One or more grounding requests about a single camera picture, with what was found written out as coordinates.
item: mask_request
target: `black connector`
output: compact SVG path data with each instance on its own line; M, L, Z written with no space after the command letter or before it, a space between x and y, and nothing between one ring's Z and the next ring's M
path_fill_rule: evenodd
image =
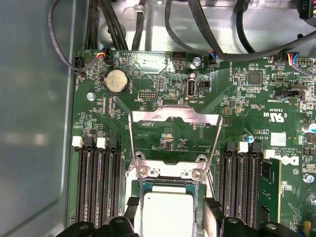
M309 20L313 17L314 0L298 0L296 7L301 19Z
M234 7L234 14L237 12L245 12L248 10L248 6L250 4L250 0L237 0L235 7Z

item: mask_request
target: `gray side panel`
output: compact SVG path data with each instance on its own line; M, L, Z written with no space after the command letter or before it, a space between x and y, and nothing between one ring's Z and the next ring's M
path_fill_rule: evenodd
M64 135L65 129L71 133L67 97L73 94L73 77L50 42L46 16L51 2L1 1L0 236L55 236L66 224L69 150ZM82 9L76 0L56 7L55 30L65 55L73 44L75 18L75 39L83 39Z

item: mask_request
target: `colorful wires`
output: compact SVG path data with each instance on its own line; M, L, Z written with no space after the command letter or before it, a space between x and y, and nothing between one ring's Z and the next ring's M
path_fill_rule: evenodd
M104 56L106 56L106 46L103 46L102 49L101 49L101 52L97 54L97 59L100 59L100 58L103 58Z
M296 63L299 54L300 53L287 53L288 64L290 67L292 67Z
M105 56L105 52L101 52L97 54L97 58L103 58Z
M214 50L210 50L210 51L208 52L208 55L211 56L213 60L216 59L216 53L214 52Z

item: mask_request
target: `motherboard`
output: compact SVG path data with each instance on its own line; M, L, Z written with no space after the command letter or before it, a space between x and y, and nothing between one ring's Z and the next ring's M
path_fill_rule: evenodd
M140 197L148 236L154 200L161 209L181 200L191 207L168 206L167 216L188 216L188 231L203 236L201 202L214 197L253 228L273 221L316 236L315 78L271 58L108 54L76 74L69 224L99 227ZM316 74L316 59L296 64Z

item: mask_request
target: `wire connector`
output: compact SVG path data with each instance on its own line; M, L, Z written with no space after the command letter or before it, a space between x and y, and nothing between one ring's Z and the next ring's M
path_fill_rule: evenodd
M235 7L234 7L234 14L237 12L245 12L248 10L248 6L250 4L250 0L237 0Z
M144 20L145 20L145 16L146 16L146 8L144 5L142 4L136 4L134 5L134 11L136 12L141 12L144 15Z

